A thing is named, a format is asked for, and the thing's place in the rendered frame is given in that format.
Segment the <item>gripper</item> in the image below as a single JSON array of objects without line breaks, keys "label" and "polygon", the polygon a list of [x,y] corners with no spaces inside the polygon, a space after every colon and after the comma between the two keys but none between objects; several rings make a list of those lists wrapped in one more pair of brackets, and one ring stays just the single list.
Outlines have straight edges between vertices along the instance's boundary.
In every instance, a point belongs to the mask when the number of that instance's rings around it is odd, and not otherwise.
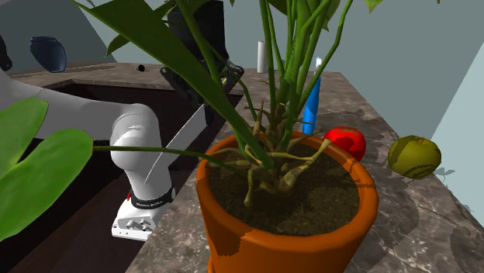
[{"label": "gripper", "polygon": [[[217,56],[214,57],[216,64],[224,65],[224,62],[230,57],[226,51],[225,44],[223,1],[209,0],[198,7],[193,15],[202,36],[222,57],[222,59],[219,59]],[[177,38],[183,42],[198,60],[202,60],[203,55],[186,25],[179,8],[174,7],[168,13],[167,19],[169,28],[175,33]],[[169,67],[165,66],[160,69],[160,73],[175,92],[183,99],[189,101],[193,107],[198,109],[200,106],[204,105],[204,98],[179,74],[176,74]],[[226,62],[220,74],[222,78],[223,92],[228,94],[243,74],[244,69],[241,66],[235,65],[232,62]]]}]

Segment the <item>white cylinder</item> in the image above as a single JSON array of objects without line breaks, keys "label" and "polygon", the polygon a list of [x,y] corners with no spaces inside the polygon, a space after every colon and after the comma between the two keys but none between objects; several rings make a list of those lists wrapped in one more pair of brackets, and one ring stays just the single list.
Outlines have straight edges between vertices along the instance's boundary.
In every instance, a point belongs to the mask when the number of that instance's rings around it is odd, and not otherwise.
[{"label": "white cylinder", "polygon": [[257,73],[264,74],[267,72],[268,63],[265,41],[258,41]]}]

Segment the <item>blue bottle with white cap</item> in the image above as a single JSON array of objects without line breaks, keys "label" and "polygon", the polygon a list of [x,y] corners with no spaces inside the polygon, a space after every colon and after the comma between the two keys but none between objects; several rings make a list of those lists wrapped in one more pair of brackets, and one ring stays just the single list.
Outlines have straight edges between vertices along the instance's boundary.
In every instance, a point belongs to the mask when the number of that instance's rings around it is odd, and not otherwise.
[{"label": "blue bottle with white cap", "polygon": [[317,78],[316,84],[313,86],[309,98],[306,100],[305,104],[302,131],[306,134],[311,134],[314,132],[319,107],[319,94],[320,78]]}]

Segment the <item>red apple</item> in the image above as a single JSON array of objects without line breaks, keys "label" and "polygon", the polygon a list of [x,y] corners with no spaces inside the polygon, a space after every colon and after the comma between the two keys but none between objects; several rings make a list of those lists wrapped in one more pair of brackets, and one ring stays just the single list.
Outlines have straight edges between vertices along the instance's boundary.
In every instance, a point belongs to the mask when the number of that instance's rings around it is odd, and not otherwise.
[{"label": "red apple", "polygon": [[331,140],[332,143],[347,151],[358,161],[361,161],[365,155],[365,138],[360,131],[353,127],[336,126],[324,134],[324,139]]}]

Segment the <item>dark blue vase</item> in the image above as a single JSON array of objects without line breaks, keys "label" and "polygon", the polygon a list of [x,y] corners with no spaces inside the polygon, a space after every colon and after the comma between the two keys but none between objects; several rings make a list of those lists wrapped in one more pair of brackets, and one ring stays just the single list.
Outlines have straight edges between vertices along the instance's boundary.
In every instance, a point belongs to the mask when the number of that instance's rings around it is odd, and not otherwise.
[{"label": "dark blue vase", "polygon": [[30,52],[37,62],[51,73],[66,69],[67,56],[62,44],[52,36],[33,36],[30,38]]}]

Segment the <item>green plant in orange pot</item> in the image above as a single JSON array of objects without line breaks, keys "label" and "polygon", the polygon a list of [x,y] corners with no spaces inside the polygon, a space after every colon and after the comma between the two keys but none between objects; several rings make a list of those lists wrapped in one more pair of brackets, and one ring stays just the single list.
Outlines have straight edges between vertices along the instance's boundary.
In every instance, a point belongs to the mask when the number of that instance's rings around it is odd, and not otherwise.
[{"label": "green plant in orange pot", "polygon": [[[291,26],[292,52],[285,60],[277,47],[268,50],[270,108],[252,109],[255,119],[266,116],[268,127],[249,126],[223,93],[216,50],[202,36],[196,22],[188,28],[207,66],[206,73],[190,84],[232,126],[234,134],[200,155],[197,194],[209,239],[211,263],[218,273],[343,273],[374,223],[379,198],[365,168],[330,140],[315,134],[297,133],[293,125],[309,97],[314,80],[307,78],[313,44],[334,15],[337,0],[259,0],[264,34],[275,31],[269,13],[276,8]],[[314,146],[318,154],[329,154],[354,179],[360,197],[358,212],[348,224],[323,235],[309,237],[275,235],[249,226],[229,215],[216,202],[209,188],[209,173],[225,168],[247,179],[245,206],[252,206],[254,193],[263,189],[272,195],[288,195],[298,177],[316,160],[296,157],[291,149],[298,143]]]}]

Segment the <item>green apple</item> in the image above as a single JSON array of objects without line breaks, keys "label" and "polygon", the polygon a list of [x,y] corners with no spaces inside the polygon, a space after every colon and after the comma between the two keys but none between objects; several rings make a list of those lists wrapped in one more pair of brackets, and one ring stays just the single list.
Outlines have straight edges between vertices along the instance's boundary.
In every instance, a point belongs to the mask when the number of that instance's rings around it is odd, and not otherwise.
[{"label": "green apple", "polygon": [[388,152],[388,166],[407,178],[421,179],[441,164],[441,151],[431,140],[409,135],[396,140]]}]

